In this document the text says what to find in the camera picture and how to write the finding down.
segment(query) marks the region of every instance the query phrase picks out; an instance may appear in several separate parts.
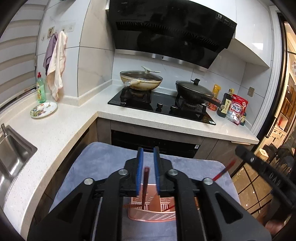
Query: kitchen sink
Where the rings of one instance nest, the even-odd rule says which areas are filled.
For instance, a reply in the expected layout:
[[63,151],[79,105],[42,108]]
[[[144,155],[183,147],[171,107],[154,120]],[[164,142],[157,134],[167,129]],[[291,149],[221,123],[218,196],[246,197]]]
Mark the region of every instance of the kitchen sink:
[[1,125],[0,137],[0,206],[3,208],[7,193],[15,178],[37,148],[21,137],[10,126]]

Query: black range hood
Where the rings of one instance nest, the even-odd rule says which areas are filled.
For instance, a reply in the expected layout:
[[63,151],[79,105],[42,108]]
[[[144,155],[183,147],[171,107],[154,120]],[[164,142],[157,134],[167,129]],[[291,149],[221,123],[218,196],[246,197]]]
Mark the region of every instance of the black range hood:
[[189,0],[110,0],[117,53],[163,59],[206,71],[228,48],[236,23]]

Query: decorative plate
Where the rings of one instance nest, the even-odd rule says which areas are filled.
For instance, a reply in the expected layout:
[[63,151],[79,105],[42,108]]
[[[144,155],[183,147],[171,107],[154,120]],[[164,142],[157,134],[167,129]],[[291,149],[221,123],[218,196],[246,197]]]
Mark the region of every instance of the decorative plate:
[[44,102],[35,106],[31,112],[30,116],[32,118],[42,118],[51,113],[53,113],[57,109],[57,103],[55,102]]

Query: purple towel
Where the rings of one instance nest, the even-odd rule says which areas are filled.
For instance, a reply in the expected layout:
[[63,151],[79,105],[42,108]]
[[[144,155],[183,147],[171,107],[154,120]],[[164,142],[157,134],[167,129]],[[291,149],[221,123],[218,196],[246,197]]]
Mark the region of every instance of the purple towel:
[[50,60],[52,59],[52,53],[54,51],[55,44],[57,42],[57,34],[53,34],[52,37],[49,40],[49,44],[47,46],[43,67],[45,68],[45,75],[47,76],[47,70],[49,67]]

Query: cereal bag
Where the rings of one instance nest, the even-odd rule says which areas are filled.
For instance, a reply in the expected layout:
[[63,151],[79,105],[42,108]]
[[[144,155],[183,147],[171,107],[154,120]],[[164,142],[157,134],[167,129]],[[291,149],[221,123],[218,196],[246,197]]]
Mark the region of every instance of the cereal bag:
[[233,123],[239,125],[247,105],[248,105],[247,100],[245,100],[244,98],[236,94],[233,94],[230,107],[226,114],[226,118],[231,120]]

